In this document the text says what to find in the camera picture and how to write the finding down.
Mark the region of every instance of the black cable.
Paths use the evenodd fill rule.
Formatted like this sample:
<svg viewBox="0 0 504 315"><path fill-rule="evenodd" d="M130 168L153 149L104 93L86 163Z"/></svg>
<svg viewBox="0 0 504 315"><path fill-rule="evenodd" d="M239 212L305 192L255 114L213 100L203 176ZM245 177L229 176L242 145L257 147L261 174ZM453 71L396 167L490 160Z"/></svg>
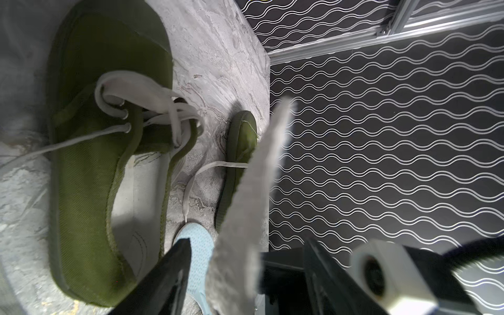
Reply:
<svg viewBox="0 0 504 315"><path fill-rule="evenodd" d="M450 269L458 269L468 264L488 258L504 256L504 235L483 238L454 248L443 255Z"/></svg>

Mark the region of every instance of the gray marble floor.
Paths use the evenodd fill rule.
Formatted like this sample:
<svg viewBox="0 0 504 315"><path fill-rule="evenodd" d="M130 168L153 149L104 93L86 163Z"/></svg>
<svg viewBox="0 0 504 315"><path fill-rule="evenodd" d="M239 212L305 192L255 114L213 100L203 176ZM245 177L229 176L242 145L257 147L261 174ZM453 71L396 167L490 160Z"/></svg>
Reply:
<svg viewBox="0 0 504 315"><path fill-rule="evenodd" d="M52 37L76 0L3 0L0 4L0 163L47 143L44 73ZM224 159L232 115L256 117L259 135L269 122L270 61L233 0L148 0L167 29L174 57L173 88L194 104L207 128L170 196L169 248L183 222L181 199L189 177ZM0 255L13 290L28 314L101 314L106 309L63 295L53 283L47 254L49 164L39 157L0 179ZM213 228L225 172L199 175L189 219ZM267 249L267 224L265 224ZM187 299L184 313L198 313Z"/></svg>

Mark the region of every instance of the light blue sneaker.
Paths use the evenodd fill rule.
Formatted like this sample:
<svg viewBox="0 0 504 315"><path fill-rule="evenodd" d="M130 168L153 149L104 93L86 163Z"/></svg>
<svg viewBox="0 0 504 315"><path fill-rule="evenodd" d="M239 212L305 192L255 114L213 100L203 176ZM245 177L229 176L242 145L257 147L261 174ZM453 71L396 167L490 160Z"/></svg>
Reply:
<svg viewBox="0 0 504 315"><path fill-rule="evenodd" d="M214 250L214 241L210 233L198 223L184 225L178 232L174 243L182 238L188 238L191 241L191 268L187 294L198 303L203 315L212 315L205 295L205 278L208 263Z"/></svg>

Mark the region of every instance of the green canvas shoe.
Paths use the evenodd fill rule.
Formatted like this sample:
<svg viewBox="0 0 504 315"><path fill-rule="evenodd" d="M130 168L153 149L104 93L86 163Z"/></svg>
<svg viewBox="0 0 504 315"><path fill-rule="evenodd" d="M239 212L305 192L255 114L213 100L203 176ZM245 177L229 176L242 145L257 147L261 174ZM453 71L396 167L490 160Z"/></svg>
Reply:
<svg viewBox="0 0 504 315"><path fill-rule="evenodd" d="M47 77L50 267L72 298L117 305L164 255L168 193L203 126L172 86L159 16L143 0L84 0Z"/></svg>
<svg viewBox="0 0 504 315"><path fill-rule="evenodd" d="M226 161L231 163L248 163L252 152L257 146L257 126L254 115L248 110L237 113L231 120L227 135ZM226 170L226 179L222 189L221 198L215 211L215 229L220 232L227 209L240 184L240 179L245 170L230 167Z"/></svg>
<svg viewBox="0 0 504 315"><path fill-rule="evenodd" d="M189 180L184 191L182 200L182 209L185 222L187 223L187 214L189 213L189 196L194 185L196 175L216 166L228 167L224 188L220 197L219 205L215 212L215 229L220 231L222 222L231 205L235 191L240 184L244 168L248 167L254 149L257 146L257 126L254 115L248 110L237 113L231 120L231 126L227 136L226 161L215 161L201 167L196 174Z"/></svg>

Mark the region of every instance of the black wavy patterned wall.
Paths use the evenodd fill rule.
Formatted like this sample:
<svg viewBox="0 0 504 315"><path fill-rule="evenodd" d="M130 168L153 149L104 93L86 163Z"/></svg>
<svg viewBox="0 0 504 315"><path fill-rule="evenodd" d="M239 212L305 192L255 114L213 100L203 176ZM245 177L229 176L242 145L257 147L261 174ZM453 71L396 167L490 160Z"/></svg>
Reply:
<svg viewBox="0 0 504 315"><path fill-rule="evenodd" d="M266 51L386 24L397 0L236 0Z"/></svg>
<svg viewBox="0 0 504 315"><path fill-rule="evenodd" d="M437 253L504 234L504 25L272 66L298 102L270 202L271 250L314 237L348 267L378 238ZM457 274L504 314L504 260Z"/></svg>

